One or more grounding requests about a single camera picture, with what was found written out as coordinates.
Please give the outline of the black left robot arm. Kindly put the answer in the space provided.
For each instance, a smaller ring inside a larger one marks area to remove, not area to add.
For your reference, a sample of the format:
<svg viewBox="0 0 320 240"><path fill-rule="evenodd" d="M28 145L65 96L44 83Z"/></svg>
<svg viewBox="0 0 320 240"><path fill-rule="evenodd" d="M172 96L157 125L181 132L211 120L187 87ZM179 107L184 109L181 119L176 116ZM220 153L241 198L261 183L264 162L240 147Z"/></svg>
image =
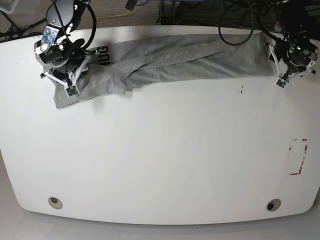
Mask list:
<svg viewBox="0 0 320 240"><path fill-rule="evenodd" d="M275 52L289 68L312 68L320 55L311 40L320 39L318 0L272 0L270 2L283 30L284 39Z"/></svg>

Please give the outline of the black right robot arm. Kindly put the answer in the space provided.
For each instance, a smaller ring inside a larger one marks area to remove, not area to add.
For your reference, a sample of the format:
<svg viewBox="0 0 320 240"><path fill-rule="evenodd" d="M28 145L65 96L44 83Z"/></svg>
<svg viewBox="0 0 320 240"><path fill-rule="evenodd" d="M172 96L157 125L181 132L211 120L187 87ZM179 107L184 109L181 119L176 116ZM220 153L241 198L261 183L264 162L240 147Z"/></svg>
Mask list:
<svg viewBox="0 0 320 240"><path fill-rule="evenodd" d="M76 55L86 55L85 40L72 42L70 33L80 25L89 2L54 0L46 12L47 25L41 40L34 44L34 55L43 68L61 68Z"/></svg>

